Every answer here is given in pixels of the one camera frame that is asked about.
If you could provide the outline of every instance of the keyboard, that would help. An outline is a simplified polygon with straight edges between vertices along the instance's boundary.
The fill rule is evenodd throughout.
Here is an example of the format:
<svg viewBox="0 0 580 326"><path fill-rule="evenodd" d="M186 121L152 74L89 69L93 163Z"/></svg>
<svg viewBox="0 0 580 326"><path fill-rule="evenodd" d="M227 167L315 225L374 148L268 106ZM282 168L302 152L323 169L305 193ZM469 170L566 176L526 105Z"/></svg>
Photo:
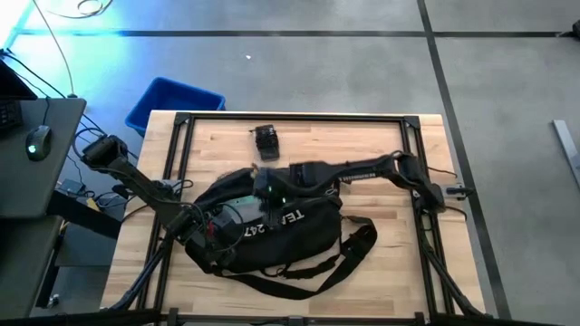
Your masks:
<svg viewBox="0 0 580 326"><path fill-rule="evenodd" d="M19 101L0 101L0 132L22 126Z"/></svg>

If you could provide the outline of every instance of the gray floor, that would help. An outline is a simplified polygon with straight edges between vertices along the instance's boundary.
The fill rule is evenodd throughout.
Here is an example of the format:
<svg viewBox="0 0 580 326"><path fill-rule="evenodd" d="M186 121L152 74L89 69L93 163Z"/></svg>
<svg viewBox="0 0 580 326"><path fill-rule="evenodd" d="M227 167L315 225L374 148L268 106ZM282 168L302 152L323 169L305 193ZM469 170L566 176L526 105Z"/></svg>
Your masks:
<svg viewBox="0 0 580 326"><path fill-rule="evenodd" d="M427 0L427 8L433 30L440 32L555 32L568 30L580 18L580 3L574 0ZM88 20L49 19L58 28L85 31L423 28L412 0L180 0L163 6L127 0ZM35 13L26 27L44 28ZM87 114L137 152L141 139L123 120L157 76L222 93L228 110L444 114L421 37L61 35L59 40L75 92L89 102ZM580 146L580 43L568 38L440 38L437 46L512 316L576 324L580 191L549 122L567 120ZM49 37L21 35L12 50L70 92ZM97 192L113 184L81 169L85 183ZM71 162L63 177L78 179ZM493 312L477 248L474 255ZM98 276L86 282L84 273ZM75 269L63 274L57 286L60 309L98 309L106 273ZM72 292L92 300L64 303Z"/></svg>

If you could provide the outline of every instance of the bag strap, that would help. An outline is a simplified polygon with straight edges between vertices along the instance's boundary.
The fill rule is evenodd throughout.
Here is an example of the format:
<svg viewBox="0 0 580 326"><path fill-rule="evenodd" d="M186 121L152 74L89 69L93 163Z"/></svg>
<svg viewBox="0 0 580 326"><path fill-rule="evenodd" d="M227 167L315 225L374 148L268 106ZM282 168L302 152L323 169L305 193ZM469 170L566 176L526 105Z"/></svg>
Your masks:
<svg viewBox="0 0 580 326"><path fill-rule="evenodd" d="M348 277L348 275L350 275L361 263L369 251L371 251L372 247L377 241L377 230L370 218L359 216L346 216L346 218L350 219L356 224L363 224L363 226L361 226L355 233L351 234L349 238L341 244L341 254L344 255L344 260L338 265L338 267L336 267L334 272L328 276L328 278L316 291L308 291L292 285L267 280L252 274L224 275L221 273L221 271L215 271L214 275L228 278L230 280L236 280L257 291L260 291L261 293L272 295L278 298L291 300L304 300L311 298L332 288L336 284L343 281L346 277ZM339 254L327 259L325 262L320 263L316 267L306 268L304 270L299 270L298 272L311 271L310 273L312 273L312 270L317 268L322 270L322 268L319 266L321 264L326 264L324 266L325 268L330 265L330 261L332 261L332 265L334 266L334 262L336 259L338 259L338 257Z"/></svg>

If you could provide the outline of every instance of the black metal frame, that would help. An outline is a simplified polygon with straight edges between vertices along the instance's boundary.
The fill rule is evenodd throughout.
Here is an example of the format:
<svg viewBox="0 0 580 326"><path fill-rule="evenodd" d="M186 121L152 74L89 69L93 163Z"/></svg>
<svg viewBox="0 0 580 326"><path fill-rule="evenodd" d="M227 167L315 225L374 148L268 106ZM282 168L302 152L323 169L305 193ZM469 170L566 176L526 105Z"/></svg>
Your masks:
<svg viewBox="0 0 580 326"><path fill-rule="evenodd" d="M166 158L165 170L163 172L164 178L170 178L171 169L176 155L176 148L178 146L179 133L181 126L187 122L187 133L183 141L183 151L181 154L181 161L179 163L178 179L185 177L186 167L188 164L189 150L193 138L193 129L195 120L310 120L310 121L346 121L346 122L384 122L397 123L401 130L401 142L403 151L411 151L411 135L415 139L416 155L422 164L422 168L427 176L427 159L425 156L425 148L422 141L421 123L417 116L387 116L387 115L359 115L359 114L306 114L306 113L244 113L244 112L178 112L174 119L173 131L171 132L171 139L169 142L169 151ZM417 236L425 232L423 225L423 213L420 210L419 199L410 192L413 214L415 216L415 229ZM429 215L430 229L433 237L433 248L435 255L445 265L445 254L441 242L441 235L439 229L438 218L435 214ZM151 230L150 242L147 252L148 260L151 258L160 239L160 223L156 220L153 229ZM435 300L435 289L433 287L433 279L430 270L430 263L428 258L421 250L421 244L418 241L418 248L420 255L420 263L423 281L425 285L426 301L428 312L430 316L438 314L437 303ZM157 290L155 292L155 302L153 309L161 310L165 288L167 285L167 278L169 273L170 255L163 260L160 267L159 279L157 283ZM453 314L454 306L451 299L450 292L445 283L441 282L441 289L443 300L445 304L445 313ZM140 293L137 303L137 309L145 309L145 302L147 301L148 286L146 285ZM258 317L258 316L206 316L206 315L179 315L179 323L186 321L205 321L205 322L260 322L260 321L279 321L285 317ZM307 319L309 323L317 324L383 324L383 325L418 325L422 315L416 315L415 318L312 318Z"/></svg>

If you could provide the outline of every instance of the black backpack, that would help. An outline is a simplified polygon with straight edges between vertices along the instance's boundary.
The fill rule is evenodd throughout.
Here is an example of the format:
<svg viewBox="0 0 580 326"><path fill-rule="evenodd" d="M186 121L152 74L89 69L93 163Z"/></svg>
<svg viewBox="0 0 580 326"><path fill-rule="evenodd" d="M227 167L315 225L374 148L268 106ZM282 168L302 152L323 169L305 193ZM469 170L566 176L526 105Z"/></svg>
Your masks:
<svg viewBox="0 0 580 326"><path fill-rule="evenodd" d="M251 168L243 168L216 181L198 197L195 204L215 206L230 199L252 194L254 179ZM342 242L340 214L342 201L338 191L325 191L319 197L298 198L293 210L284 212L284 223L275 230L255 232L255 236L243 238L236 246L235 258L227 264L210 264L194 250L186 247L188 255L204 273L228 278L244 283L264 294L279 298L303 300L324 292L344 280L364 259L377 239L377 231L370 218L345 216L351 222L360 224L359 229ZM260 221L245 225L258 230ZM291 270L292 263L325 252L340 241L340 252L316 266ZM279 283L247 272L261 271L266 277L286 279L313 278L330 271L336 261L344 259L316 291L308 291L292 285ZM280 266L276 273L268 273L266 268Z"/></svg>

